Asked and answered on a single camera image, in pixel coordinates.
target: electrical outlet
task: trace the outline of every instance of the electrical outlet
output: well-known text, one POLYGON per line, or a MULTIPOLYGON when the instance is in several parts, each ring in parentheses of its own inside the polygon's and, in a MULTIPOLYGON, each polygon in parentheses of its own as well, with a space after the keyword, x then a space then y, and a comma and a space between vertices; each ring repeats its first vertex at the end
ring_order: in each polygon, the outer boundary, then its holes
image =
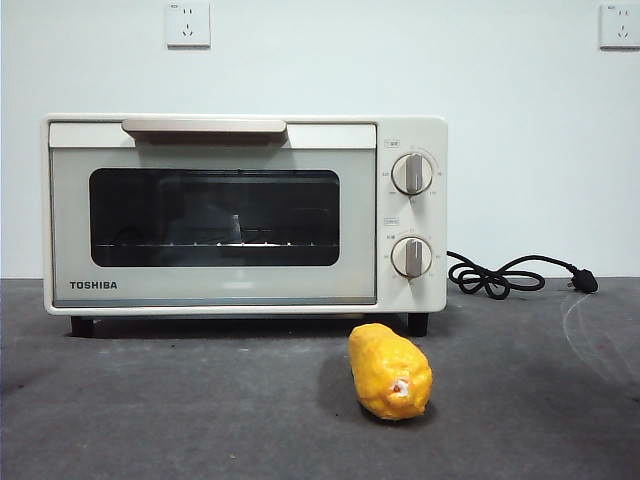
POLYGON ((600 48, 640 48, 640 3, 600 5, 600 48))
POLYGON ((168 47, 210 47, 211 21, 208 2, 170 3, 165 10, 168 47))

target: oven foot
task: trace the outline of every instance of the oven foot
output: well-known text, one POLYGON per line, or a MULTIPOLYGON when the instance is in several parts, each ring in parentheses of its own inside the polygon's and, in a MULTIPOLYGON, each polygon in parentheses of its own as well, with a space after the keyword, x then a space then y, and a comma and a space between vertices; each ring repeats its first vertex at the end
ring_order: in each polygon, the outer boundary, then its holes
POLYGON ((407 327, 409 335, 412 337, 424 337, 429 327, 428 313, 408 313, 407 327))
POLYGON ((71 336, 93 338, 93 318, 71 317, 71 336))

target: timer knob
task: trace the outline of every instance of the timer knob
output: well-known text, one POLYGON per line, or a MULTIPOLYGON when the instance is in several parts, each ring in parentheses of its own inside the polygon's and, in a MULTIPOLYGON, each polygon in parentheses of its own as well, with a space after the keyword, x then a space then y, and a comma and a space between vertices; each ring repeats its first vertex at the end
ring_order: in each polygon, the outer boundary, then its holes
POLYGON ((431 249, 419 238, 403 238, 391 251, 391 263, 403 277, 419 277, 431 265, 431 249))
POLYGON ((424 192, 431 183, 431 164, 424 155, 410 153, 396 160, 391 179, 398 190, 406 195, 424 192))

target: toshiba logo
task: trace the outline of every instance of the toshiba logo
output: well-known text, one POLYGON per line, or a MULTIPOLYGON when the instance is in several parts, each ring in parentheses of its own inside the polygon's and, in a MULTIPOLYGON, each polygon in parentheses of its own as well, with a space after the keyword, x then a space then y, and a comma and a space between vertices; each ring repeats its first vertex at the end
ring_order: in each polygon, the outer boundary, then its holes
POLYGON ((109 290, 117 289, 116 282, 69 282, 74 290, 109 290))

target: power cord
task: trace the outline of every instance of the power cord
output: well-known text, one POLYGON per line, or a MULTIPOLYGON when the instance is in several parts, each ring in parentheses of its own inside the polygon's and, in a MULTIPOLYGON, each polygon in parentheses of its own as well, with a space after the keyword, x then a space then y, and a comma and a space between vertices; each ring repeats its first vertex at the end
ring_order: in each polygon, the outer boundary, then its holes
POLYGON ((577 267, 570 263, 551 257, 545 257, 543 255, 526 255, 524 257, 519 257, 503 265, 498 270, 489 270, 488 268, 484 268, 456 252, 448 251, 447 255, 460 260, 460 263, 453 265, 449 269, 449 280, 458 285, 460 290, 467 294, 474 294, 481 288, 484 288, 490 298, 493 298, 494 300, 504 300, 507 298, 511 290, 520 290, 525 292, 540 290, 545 284, 545 280, 542 275, 535 272, 529 272, 527 270, 509 270, 519 263, 528 262, 530 260, 553 263, 566 268, 573 275, 571 284, 578 291, 593 293, 598 290, 598 282, 593 276, 593 273, 589 270, 578 270, 577 267), (514 283, 507 277, 529 278, 535 280, 535 283, 514 283))

